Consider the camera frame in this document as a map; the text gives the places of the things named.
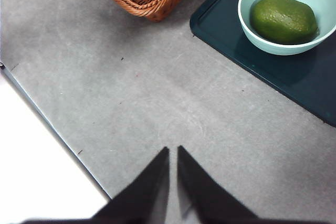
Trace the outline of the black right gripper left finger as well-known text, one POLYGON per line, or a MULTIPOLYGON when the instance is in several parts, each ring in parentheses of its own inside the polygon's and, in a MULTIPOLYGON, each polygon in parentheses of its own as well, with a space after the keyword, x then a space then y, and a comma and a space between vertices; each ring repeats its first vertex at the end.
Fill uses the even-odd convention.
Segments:
POLYGON ((101 223, 165 223, 169 190, 169 149, 164 147, 93 219, 101 223))

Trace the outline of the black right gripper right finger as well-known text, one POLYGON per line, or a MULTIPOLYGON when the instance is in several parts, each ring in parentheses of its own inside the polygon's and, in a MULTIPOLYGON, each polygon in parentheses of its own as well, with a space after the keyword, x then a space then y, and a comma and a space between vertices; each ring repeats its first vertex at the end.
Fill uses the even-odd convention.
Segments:
POLYGON ((220 186, 193 156, 177 148, 177 177, 201 223, 259 223, 261 219, 220 186))

